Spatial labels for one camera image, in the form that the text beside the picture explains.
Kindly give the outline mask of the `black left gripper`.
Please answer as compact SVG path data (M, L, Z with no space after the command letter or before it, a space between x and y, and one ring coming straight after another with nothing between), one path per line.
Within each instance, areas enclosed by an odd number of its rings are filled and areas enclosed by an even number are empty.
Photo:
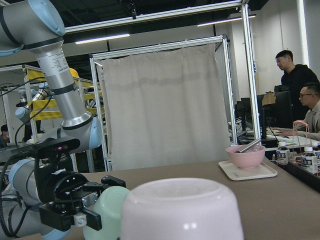
M111 175L102 177L98 183L88 181L77 172L52 173L39 182L40 221L62 232L69 230L71 226L88 226L100 231L101 216L89 210L89 207L95 204L100 193L114 186L125 188L126 182Z

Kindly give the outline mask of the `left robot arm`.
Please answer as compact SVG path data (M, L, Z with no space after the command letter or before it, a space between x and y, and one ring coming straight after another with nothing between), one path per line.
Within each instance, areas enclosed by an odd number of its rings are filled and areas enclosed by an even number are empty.
M48 0L25 0L0 9L0 54L31 51L48 84L44 96L55 100L63 121L39 142L17 147L6 161L0 189L0 237L13 240L39 233L60 240L73 226L104 229L102 215L90 210L110 190L126 183L113 176L90 182L81 173L61 168L62 157L98 147L100 121L86 110L66 61L64 23Z

